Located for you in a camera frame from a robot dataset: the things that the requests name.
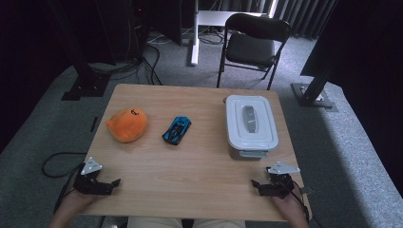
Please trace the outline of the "translucent grey storage box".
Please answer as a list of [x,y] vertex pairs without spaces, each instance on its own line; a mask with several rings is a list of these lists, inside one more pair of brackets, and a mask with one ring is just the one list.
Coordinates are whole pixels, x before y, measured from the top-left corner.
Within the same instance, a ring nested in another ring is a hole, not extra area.
[[228,152],[234,160],[260,160],[267,157],[269,148],[247,147],[247,146],[228,146]]

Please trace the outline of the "blue toy car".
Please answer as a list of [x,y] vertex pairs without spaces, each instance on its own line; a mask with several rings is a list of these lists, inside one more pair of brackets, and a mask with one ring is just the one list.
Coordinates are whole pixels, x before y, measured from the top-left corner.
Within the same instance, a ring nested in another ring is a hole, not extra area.
[[177,116],[168,129],[162,134],[162,138],[166,143],[178,145],[189,127],[191,121],[185,116]]

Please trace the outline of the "person's right hand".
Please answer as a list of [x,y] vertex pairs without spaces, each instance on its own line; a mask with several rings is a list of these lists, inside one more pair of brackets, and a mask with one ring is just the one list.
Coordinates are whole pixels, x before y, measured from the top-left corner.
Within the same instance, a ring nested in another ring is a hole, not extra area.
[[298,199],[292,194],[287,195],[283,199],[272,197],[272,202],[286,220],[305,220],[304,209]]

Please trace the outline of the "orange plush toy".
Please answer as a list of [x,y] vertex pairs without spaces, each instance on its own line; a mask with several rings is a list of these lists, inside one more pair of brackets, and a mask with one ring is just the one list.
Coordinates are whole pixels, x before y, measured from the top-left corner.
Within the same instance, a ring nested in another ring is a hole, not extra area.
[[109,133],[120,143],[136,141],[146,131],[147,125],[147,116],[138,107],[122,109],[106,121]]

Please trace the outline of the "black computer cabinet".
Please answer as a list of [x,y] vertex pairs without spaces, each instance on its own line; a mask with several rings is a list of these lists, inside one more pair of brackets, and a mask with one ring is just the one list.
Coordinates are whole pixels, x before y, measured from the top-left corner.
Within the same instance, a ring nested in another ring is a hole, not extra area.
[[144,0],[96,0],[96,3],[113,61],[141,62],[147,34]]

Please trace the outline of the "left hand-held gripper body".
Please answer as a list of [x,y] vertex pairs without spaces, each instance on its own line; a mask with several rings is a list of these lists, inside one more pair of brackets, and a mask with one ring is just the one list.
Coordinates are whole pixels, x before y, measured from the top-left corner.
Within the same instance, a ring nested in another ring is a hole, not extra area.
[[96,180],[102,168],[101,164],[89,157],[81,164],[81,170],[73,183],[74,189],[85,195],[106,195],[106,185]]

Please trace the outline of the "white box lid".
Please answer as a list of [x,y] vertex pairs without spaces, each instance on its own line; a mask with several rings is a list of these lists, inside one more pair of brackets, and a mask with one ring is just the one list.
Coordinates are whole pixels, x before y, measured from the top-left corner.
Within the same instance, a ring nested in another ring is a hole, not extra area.
[[229,145],[278,146],[278,132],[269,101],[263,96],[230,95],[227,97],[226,125]]

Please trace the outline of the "person's left hand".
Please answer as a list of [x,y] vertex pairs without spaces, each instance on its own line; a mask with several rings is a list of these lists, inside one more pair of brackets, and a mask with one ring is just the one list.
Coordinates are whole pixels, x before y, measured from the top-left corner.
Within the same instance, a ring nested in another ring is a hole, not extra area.
[[83,212],[90,204],[99,197],[96,195],[85,195],[77,191],[68,193],[59,206],[59,211],[68,216],[76,216]]

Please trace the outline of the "black metal stand, grey plate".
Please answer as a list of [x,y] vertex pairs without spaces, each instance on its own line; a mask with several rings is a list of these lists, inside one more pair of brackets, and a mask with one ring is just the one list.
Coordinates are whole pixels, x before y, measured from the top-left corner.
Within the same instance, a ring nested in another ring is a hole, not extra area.
[[324,69],[310,84],[291,84],[298,104],[305,107],[322,107],[327,112],[338,112],[336,104],[329,100],[324,91],[324,87],[329,79],[330,69]]

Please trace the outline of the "black cloth curtain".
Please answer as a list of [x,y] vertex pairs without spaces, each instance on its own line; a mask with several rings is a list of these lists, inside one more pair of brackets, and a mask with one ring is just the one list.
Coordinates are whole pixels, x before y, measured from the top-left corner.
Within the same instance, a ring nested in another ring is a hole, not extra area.
[[343,89],[403,197],[403,0],[338,0],[301,73]]

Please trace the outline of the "white desk frame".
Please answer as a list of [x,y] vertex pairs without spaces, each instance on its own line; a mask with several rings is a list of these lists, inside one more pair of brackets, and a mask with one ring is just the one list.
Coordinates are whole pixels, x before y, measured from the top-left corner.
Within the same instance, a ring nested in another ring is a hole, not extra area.
[[195,3],[194,26],[193,26],[194,35],[193,35],[193,46],[191,55],[192,66],[196,66],[199,62],[199,48],[200,48],[199,26],[223,27],[225,25],[226,20],[231,15],[236,14],[235,11],[200,10],[199,2],[200,0],[194,0]]

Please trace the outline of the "person's legs in beige trousers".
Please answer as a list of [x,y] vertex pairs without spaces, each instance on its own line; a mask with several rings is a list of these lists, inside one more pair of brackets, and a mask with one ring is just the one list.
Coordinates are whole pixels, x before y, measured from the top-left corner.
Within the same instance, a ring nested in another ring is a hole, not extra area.
[[[126,228],[184,228],[180,218],[129,217]],[[191,228],[246,228],[244,220],[195,219]]]

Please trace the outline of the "black folding chair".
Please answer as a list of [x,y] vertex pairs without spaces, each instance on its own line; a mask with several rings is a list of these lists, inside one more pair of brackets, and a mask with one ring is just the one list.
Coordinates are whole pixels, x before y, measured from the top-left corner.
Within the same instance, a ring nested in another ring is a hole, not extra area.
[[288,22],[246,13],[231,15],[224,25],[224,38],[217,86],[226,66],[264,72],[272,71],[267,89],[271,88],[281,52],[291,35]]

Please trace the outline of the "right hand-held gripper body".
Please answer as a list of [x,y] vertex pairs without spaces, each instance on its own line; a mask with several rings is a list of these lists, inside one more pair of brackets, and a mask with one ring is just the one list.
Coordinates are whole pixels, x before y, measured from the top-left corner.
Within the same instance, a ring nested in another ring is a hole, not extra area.
[[300,169],[297,166],[277,161],[274,166],[267,166],[266,171],[269,174],[269,190],[270,197],[279,197],[284,199],[294,189],[294,181],[291,177],[292,173],[298,173]]

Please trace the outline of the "grey pleated curtain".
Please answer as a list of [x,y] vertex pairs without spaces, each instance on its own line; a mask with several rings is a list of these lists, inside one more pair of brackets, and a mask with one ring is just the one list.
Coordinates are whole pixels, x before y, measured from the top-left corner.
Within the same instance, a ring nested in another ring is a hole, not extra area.
[[296,37],[317,39],[338,0],[217,0],[220,11],[265,13],[286,21]]

